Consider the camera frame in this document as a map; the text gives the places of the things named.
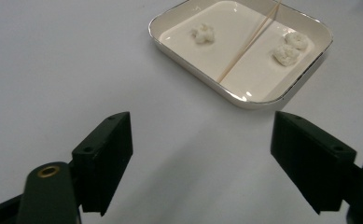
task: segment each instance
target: white table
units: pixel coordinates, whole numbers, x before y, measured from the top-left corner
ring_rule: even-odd
[[[345,223],[318,216],[270,154],[273,109],[238,108],[154,46],[148,23],[179,0],[0,1],[0,203],[104,118],[131,111],[134,155],[104,217],[83,223]],[[363,0],[298,1],[333,32],[283,111],[363,164]]]

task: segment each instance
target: white tray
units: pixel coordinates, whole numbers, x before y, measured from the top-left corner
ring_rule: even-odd
[[[293,8],[281,5],[243,58],[220,83],[216,80],[275,4],[272,0],[189,0],[156,17],[149,33],[161,51],[235,105],[248,109],[274,105],[300,88],[332,43],[326,25]],[[214,28],[214,42],[195,42],[191,30],[202,23]],[[297,63],[282,66],[272,51],[294,31],[309,37],[309,47],[300,52]]]

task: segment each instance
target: tray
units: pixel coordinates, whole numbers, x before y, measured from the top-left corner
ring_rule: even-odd
[[[246,109],[261,108],[295,94],[333,39],[321,21],[280,5],[254,44],[218,83],[275,4],[272,0],[189,0],[157,16],[148,30],[163,53],[227,100]],[[214,42],[196,43],[191,30],[203,23],[213,27]],[[300,51],[295,64],[283,66],[272,52],[286,43],[286,34],[295,31],[308,36],[309,46]]]

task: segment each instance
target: white dumpling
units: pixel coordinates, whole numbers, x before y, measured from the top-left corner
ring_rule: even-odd
[[[286,34],[286,42],[296,49],[306,49],[309,45],[307,36],[299,32]]]
[[[290,66],[298,60],[300,52],[288,44],[283,44],[274,49],[273,56],[280,64]]]
[[[206,23],[202,23],[199,27],[192,29],[192,34],[195,36],[195,42],[202,44],[204,42],[214,42],[214,29]]]

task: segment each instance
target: wooden stick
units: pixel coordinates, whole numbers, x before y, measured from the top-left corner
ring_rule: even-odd
[[[277,8],[279,8],[279,6],[281,4],[281,1],[282,0],[279,0],[277,2],[277,4],[274,6],[274,8],[272,8],[272,10],[266,16],[265,20],[260,24],[259,28],[253,33],[253,35],[251,36],[251,38],[249,39],[249,41],[246,42],[246,44],[244,45],[244,47],[233,58],[233,60],[230,61],[230,63],[228,64],[228,66],[226,67],[226,69],[224,70],[224,72],[221,74],[221,76],[216,80],[216,82],[220,83],[225,78],[225,76],[230,72],[230,70],[234,67],[234,65],[237,64],[237,62],[239,62],[239,60],[243,57],[243,55],[245,54],[245,52],[251,47],[251,45],[257,39],[258,34],[259,34],[259,31],[265,25],[266,21],[268,21],[268,19],[272,16],[272,14],[274,14],[274,12],[277,10]]]

